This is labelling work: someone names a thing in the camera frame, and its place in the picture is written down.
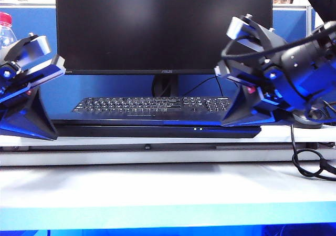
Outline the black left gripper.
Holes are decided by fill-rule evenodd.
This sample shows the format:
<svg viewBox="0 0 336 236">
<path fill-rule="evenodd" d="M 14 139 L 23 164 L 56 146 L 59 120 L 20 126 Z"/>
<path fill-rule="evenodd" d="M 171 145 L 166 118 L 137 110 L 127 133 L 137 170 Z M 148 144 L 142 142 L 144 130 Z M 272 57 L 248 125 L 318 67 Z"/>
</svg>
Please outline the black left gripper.
<svg viewBox="0 0 336 236">
<path fill-rule="evenodd" d="M 14 61 L 1 66 L 1 135 L 57 139 L 57 130 L 35 87 L 64 75 L 64 63 L 63 57 L 55 55 L 25 71 Z"/>
</svg>

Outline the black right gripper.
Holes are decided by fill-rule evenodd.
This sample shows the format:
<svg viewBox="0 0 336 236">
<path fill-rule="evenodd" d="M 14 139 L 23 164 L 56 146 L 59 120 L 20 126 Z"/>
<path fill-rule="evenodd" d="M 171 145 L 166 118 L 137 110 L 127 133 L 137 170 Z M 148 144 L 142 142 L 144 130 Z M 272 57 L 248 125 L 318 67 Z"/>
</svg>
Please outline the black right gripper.
<svg viewBox="0 0 336 236">
<path fill-rule="evenodd" d="M 222 51 L 215 74 L 238 84 L 239 91 L 222 119 L 223 126 L 274 123 L 273 111 L 310 111 L 312 92 L 302 89 L 297 55 L 279 48 L 246 54 Z"/>
</svg>

